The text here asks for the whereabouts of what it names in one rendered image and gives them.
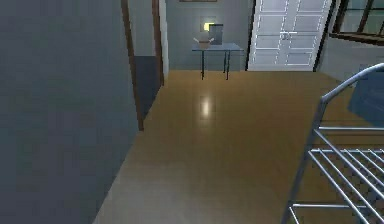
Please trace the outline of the blue side table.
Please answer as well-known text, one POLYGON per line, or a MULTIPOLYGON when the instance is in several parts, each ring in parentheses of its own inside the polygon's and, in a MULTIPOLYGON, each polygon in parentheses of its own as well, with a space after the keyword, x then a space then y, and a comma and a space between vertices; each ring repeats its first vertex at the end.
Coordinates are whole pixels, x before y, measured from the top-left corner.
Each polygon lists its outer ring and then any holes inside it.
POLYGON ((221 45, 212 45, 208 49, 200 49, 197 43, 192 45, 191 50, 193 52, 199 52, 201 54, 201 79, 205 77, 205 53, 206 52, 223 52, 223 73, 226 75, 226 79, 229 79, 230 60, 232 52, 243 52, 243 49, 235 43, 223 43, 221 45))

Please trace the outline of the grey metal rack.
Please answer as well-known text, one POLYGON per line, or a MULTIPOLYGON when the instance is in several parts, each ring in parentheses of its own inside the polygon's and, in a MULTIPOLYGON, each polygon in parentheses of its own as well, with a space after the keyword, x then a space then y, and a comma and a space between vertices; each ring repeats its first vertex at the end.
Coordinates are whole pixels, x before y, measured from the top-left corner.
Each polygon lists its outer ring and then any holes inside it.
POLYGON ((384 127, 348 109, 365 68, 317 105, 280 224, 384 224, 384 127))

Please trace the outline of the white panelled double door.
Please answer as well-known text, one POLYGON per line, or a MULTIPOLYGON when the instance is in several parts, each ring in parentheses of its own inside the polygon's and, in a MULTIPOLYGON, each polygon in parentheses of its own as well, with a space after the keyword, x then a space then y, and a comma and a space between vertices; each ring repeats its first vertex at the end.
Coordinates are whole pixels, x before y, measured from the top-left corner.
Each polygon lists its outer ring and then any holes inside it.
POLYGON ((256 0, 248 69, 312 71, 332 0, 256 0))

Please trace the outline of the yellow wall light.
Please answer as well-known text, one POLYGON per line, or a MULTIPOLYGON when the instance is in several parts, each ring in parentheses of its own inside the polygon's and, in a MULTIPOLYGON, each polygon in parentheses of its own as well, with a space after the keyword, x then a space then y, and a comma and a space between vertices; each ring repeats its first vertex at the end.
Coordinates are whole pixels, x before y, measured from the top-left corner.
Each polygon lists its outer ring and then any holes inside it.
POLYGON ((200 31, 208 32, 209 26, 216 23, 215 16, 201 16, 200 17, 200 31))

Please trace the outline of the brown framed window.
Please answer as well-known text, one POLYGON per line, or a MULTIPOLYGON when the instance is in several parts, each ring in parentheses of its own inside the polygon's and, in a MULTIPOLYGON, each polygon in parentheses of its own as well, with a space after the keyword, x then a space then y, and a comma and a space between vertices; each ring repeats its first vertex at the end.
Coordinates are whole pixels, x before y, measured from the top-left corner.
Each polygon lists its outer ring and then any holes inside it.
POLYGON ((384 47, 384 0, 340 0, 329 36, 384 47))

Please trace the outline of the dark grey box appliance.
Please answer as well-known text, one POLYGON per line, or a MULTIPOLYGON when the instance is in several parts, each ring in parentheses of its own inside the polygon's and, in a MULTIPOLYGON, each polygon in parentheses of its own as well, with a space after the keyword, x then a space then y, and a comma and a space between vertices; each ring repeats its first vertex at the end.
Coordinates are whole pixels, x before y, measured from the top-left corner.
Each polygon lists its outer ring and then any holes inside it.
POLYGON ((222 24, 210 24, 209 25, 209 40, 212 45, 221 45, 223 36, 222 24))

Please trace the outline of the blue cushion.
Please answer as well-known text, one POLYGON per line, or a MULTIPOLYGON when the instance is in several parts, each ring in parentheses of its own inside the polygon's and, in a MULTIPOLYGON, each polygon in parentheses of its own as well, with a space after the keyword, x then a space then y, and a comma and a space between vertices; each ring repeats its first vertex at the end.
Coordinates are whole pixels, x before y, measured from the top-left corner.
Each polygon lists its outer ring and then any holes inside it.
POLYGON ((373 126, 384 127, 384 72, 372 72, 357 82, 348 109, 373 126))

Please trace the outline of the open cardboard box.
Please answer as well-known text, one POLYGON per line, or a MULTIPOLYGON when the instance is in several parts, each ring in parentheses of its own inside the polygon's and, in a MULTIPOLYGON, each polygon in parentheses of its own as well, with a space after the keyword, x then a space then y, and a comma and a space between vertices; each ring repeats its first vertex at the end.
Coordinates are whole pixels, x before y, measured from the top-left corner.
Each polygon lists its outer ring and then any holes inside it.
POLYGON ((209 40, 198 40, 197 38, 194 38, 194 41, 197 43, 200 49, 208 49, 210 47, 211 42, 213 41, 213 38, 209 40))

